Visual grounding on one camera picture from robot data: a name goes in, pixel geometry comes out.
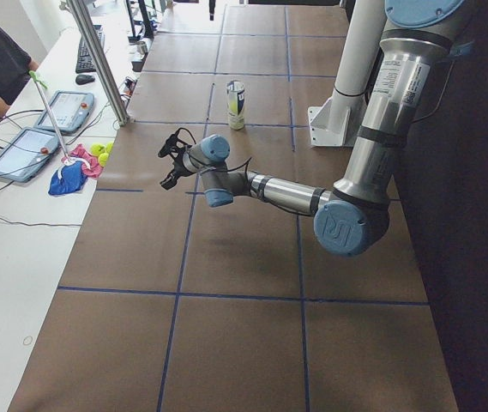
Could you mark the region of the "black gripper can side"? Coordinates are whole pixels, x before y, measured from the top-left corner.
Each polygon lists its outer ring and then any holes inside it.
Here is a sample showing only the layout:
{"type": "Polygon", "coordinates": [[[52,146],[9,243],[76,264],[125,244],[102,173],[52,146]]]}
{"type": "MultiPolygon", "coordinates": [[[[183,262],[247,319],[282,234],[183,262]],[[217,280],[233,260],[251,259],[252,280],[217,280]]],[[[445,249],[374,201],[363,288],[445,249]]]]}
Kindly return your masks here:
{"type": "Polygon", "coordinates": [[[165,190],[172,189],[180,177],[189,177],[194,174],[194,163],[190,159],[186,148],[179,148],[178,134],[172,133],[165,141],[158,152],[159,157],[170,155],[173,159],[173,169],[160,181],[160,185],[165,190]]]}

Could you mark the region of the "grey robot arm holding can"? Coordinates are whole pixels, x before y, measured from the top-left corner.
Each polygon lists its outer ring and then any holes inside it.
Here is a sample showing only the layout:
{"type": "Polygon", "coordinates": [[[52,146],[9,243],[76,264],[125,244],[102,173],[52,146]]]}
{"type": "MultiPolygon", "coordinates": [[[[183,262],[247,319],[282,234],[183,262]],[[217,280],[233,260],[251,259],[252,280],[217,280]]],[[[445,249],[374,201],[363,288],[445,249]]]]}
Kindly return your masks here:
{"type": "Polygon", "coordinates": [[[340,256],[364,252],[389,227],[387,187],[431,68],[461,52],[457,40],[476,8],[474,1],[355,3],[333,93],[308,115],[314,146],[352,150],[344,176],[331,189],[230,169],[223,136],[186,143],[177,134],[159,151],[172,159],[163,188],[198,175],[210,207],[254,197],[312,217],[325,250],[340,256]]]}

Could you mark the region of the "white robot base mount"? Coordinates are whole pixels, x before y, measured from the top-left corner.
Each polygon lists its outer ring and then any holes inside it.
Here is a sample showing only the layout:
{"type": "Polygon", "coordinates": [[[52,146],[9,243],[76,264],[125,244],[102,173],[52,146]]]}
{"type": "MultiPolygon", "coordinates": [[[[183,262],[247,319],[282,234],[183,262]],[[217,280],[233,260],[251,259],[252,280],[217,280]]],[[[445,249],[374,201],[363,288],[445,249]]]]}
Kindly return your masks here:
{"type": "Polygon", "coordinates": [[[367,108],[365,94],[386,20],[383,0],[355,2],[333,93],[322,106],[308,108],[312,145],[354,145],[367,108]]]}

